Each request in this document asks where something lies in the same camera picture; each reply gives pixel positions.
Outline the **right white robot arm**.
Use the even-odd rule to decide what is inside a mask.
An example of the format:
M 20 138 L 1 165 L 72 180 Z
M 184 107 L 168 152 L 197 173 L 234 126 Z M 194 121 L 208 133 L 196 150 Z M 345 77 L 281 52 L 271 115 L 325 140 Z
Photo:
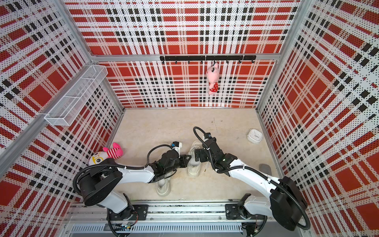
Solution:
M 259 200 L 252 194 L 245 194 L 231 212 L 232 218 L 252 219 L 254 215 L 261 215 L 266 218 L 273 217 L 289 231 L 311 228 L 311 221 L 306 213 L 308 204 L 291 178 L 273 177 L 249 167 L 236 156 L 223 153 L 215 138 L 204 144 L 194 143 L 189 155 L 194 166 L 209 162 L 218 174 L 238 179 L 265 197 L 265 200 Z

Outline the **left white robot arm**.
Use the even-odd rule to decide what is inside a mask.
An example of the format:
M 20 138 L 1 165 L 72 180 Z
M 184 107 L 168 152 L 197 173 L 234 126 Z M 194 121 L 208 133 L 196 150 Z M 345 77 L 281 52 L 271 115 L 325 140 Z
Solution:
M 180 155 L 174 149 L 147 167 L 124 166 L 113 159 L 106 159 L 81 170 L 74 177 L 73 188 L 83 197 L 86 206 L 100 205 L 120 213 L 129 206 L 129 202 L 126 195 L 114 191 L 118 184 L 160 182 L 175 170 L 186 168 L 190 159 L 190 155 Z

